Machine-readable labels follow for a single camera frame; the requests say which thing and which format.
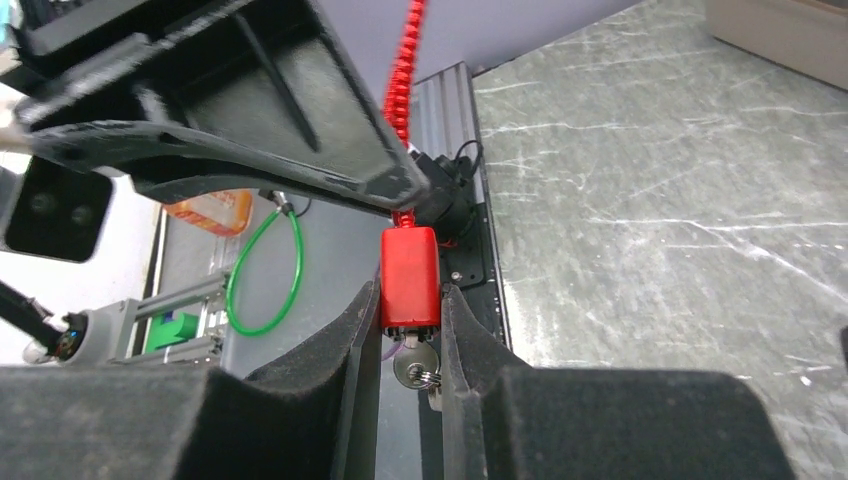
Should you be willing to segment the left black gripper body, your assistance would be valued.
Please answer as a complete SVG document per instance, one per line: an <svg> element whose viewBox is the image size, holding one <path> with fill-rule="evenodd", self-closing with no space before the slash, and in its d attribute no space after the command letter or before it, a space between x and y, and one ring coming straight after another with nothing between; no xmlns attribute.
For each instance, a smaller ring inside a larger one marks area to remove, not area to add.
<svg viewBox="0 0 848 480"><path fill-rule="evenodd" d="M197 1L3 1L1 82L21 93L134 34L161 37Z"/></svg>

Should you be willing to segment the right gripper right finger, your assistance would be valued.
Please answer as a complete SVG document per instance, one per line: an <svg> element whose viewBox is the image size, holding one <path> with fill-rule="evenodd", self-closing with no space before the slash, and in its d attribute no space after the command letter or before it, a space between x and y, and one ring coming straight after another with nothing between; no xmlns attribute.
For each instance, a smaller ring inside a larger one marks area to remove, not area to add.
<svg viewBox="0 0 848 480"><path fill-rule="evenodd" d="M791 479L759 397L711 371L541 369L442 298L448 479Z"/></svg>

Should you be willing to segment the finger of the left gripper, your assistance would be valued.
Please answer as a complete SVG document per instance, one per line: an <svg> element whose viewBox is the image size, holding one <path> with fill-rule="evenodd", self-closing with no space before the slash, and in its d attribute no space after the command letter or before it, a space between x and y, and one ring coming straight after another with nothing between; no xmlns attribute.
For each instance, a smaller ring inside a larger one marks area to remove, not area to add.
<svg viewBox="0 0 848 480"><path fill-rule="evenodd" d="M197 2L23 93L34 155L162 203L251 188L386 214L426 195L316 2Z"/></svg>

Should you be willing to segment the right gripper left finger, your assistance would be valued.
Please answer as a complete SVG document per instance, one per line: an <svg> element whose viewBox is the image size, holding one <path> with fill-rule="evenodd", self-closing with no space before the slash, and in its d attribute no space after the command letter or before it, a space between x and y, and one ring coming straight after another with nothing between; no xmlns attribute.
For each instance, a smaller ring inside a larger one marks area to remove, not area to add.
<svg viewBox="0 0 848 480"><path fill-rule="evenodd" d="M5 367L5 479L370 479L380 290L243 379L220 368Z"/></svg>

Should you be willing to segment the silver key bunch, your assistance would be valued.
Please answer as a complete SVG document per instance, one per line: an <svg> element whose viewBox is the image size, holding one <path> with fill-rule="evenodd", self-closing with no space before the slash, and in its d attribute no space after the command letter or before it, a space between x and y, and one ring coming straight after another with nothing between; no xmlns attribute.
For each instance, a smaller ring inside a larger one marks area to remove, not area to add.
<svg viewBox="0 0 848 480"><path fill-rule="evenodd" d="M427 338L418 332L406 332L400 350L393 357L393 373L405 388L425 391L430 408L442 411L441 360Z"/></svg>

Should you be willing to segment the red cable lock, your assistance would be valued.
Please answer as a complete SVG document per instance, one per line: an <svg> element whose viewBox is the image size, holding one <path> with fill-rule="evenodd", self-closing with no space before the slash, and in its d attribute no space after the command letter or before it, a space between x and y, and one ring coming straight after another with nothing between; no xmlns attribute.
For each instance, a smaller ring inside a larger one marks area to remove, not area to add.
<svg viewBox="0 0 848 480"><path fill-rule="evenodd" d="M426 9L425 0L409 4L383 101L383 115L405 147ZM418 226L412 209L393 212L392 221L393 226L381 236L381 329L400 340L408 333L427 333L441 325L438 246L434 230Z"/></svg>

